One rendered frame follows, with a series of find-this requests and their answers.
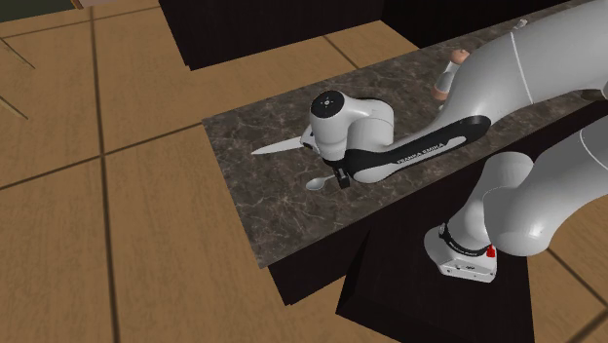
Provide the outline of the silver spoon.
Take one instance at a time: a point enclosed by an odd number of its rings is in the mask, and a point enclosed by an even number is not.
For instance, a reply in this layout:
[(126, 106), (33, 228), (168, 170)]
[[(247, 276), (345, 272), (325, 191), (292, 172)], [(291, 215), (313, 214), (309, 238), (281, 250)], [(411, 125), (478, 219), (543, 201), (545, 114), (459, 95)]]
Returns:
[(316, 177), (308, 181), (305, 185), (306, 189), (309, 191), (318, 191), (324, 188), (325, 184), (334, 178), (334, 175)]

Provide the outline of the white knife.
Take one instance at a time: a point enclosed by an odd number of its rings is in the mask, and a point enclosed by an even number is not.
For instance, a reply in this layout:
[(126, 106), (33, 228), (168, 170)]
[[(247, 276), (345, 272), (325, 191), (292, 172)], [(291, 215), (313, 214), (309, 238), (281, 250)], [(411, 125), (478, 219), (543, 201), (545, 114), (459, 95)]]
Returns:
[(303, 144), (301, 143), (301, 138), (299, 136), (290, 138), (287, 140), (279, 141), (272, 143), (270, 145), (266, 145), (260, 147), (251, 152), (252, 155), (263, 155), (263, 154), (272, 154), (277, 152), (283, 152), (292, 149), (301, 148)]

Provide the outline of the dark counter cabinet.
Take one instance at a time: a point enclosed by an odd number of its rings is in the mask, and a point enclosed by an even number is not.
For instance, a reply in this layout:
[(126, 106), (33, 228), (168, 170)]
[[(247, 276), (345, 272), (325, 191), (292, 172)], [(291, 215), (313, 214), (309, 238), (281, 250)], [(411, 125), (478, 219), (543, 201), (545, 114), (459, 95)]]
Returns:
[(272, 263), (268, 270), (283, 303), (293, 305), (345, 276), (369, 231), (356, 222)]

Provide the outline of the dark robot stand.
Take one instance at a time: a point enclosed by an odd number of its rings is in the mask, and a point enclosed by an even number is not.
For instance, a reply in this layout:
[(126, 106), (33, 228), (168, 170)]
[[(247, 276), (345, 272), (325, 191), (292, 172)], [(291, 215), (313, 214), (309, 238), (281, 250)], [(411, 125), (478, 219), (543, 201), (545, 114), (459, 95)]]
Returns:
[(491, 283), (443, 276), (424, 236), (470, 196), (482, 162), (367, 218), (372, 228), (348, 271), (338, 315), (401, 343), (535, 343), (527, 261), (502, 251)]

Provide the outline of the white pink-ended cylinder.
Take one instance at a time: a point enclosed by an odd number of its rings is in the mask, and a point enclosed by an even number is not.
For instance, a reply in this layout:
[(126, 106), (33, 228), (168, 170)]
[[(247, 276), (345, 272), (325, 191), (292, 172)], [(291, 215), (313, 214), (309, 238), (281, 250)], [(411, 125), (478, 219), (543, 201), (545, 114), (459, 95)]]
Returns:
[(450, 92), (453, 79), (462, 65), (468, 58), (470, 53), (467, 50), (454, 50), (450, 55), (450, 60), (444, 71), (438, 76), (434, 87), (432, 88), (432, 96), (440, 101), (445, 101)]

